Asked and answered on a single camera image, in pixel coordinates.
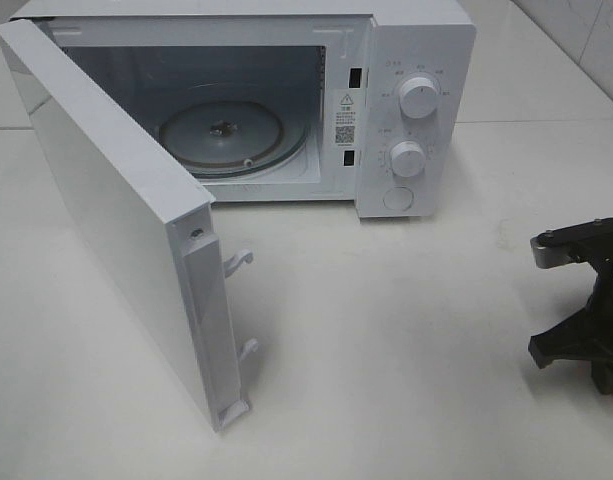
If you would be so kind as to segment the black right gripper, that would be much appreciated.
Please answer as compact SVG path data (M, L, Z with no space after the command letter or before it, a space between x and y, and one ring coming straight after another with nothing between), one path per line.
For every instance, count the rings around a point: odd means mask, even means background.
M591 362L591 377L603 395L613 394L613 259L590 259L596 280L584 313L574 313L530 338L528 352L543 369L556 360Z

